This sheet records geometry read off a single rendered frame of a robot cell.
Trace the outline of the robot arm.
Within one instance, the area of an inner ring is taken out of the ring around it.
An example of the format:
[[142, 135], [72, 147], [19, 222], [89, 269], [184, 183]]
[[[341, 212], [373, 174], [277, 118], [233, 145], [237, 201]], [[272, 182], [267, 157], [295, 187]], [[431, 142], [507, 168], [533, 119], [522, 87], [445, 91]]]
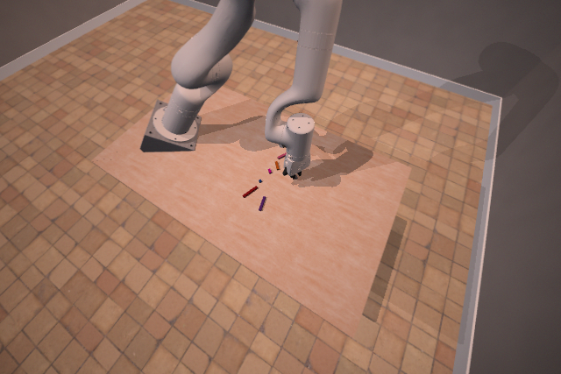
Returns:
[[[301, 13], [293, 84], [269, 106], [265, 137], [280, 148], [286, 147], [289, 159], [302, 161], [309, 156], [315, 121], [308, 114], [296, 113], [288, 119], [287, 126], [281, 120], [281, 112], [291, 105], [320, 100], [342, 0], [293, 1]], [[252, 26], [255, 2], [220, 0], [210, 21], [175, 54], [171, 73], [177, 84], [168, 108], [158, 109], [153, 116], [153, 126], [162, 137], [182, 143], [195, 136], [195, 118], [204, 102], [231, 76], [229, 52]]]

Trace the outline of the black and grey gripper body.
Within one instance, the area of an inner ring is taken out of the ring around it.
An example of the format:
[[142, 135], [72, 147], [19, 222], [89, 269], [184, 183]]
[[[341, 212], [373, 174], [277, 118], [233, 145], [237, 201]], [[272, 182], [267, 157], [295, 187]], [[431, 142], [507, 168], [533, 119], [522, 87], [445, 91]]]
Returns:
[[284, 159], [284, 169], [287, 168], [287, 172], [289, 176], [293, 176], [303, 169], [307, 168], [310, 165], [311, 155], [309, 152], [309, 156], [303, 161], [295, 161], [291, 158], [288, 158], [288, 154], [286, 154]]

